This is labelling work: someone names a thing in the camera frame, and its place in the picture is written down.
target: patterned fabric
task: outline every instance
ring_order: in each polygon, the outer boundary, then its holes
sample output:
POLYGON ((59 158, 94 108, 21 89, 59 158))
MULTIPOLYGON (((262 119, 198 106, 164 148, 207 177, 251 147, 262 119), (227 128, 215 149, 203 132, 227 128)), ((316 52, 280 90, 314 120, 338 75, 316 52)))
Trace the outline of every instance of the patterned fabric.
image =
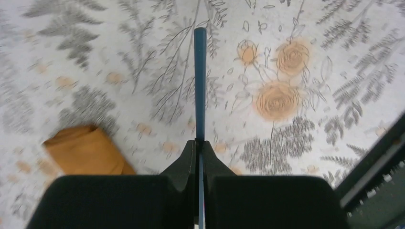
POLYGON ((42 147, 62 128, 100 126, 140 174, 176 160, 197 27, 217 156, 337 186, 405 107, 404 17, 402 0, 0 0, 0 228, 62 175, 42 147))

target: folded orange cloth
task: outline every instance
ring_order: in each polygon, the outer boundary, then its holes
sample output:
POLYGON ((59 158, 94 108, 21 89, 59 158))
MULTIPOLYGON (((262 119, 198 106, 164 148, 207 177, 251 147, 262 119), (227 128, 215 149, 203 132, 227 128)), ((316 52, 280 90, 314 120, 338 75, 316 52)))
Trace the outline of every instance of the folded orange cloth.
POLYGON ((103 130, 95 126, 61 130, 44 146, 66 174, 136 174, 103 130))

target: orange cloth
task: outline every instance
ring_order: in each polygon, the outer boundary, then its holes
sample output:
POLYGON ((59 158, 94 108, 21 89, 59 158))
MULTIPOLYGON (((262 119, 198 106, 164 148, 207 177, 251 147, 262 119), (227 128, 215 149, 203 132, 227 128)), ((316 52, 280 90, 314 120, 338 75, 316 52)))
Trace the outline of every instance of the orange cloth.
POLYGON ((103 130, 94 126, 61 130, 44 146, 66 174, 136 174, 103 130))

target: blue stick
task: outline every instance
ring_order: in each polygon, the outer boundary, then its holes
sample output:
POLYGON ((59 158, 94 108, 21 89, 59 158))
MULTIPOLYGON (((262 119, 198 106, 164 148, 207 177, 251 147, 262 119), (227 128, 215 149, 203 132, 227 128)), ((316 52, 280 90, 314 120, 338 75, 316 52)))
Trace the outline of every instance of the blue stick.
POLYGON ((195 123, 196 140, 205 140, 205 88, 207 65, 207 30, 194 30, 195 123))

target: black object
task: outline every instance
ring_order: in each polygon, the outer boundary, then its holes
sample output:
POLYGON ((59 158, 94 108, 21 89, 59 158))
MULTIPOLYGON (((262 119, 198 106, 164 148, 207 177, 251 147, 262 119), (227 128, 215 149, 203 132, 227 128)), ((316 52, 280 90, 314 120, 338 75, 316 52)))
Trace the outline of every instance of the black object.
MULTIPOLYGON (((27 229, 190 229, 197 145, 157 176, 64 176, 46 190, 27 229)), ((347 229, 331 187, 315 177, 236 176, 214 154, 204 158, 207 229, 347 229)))

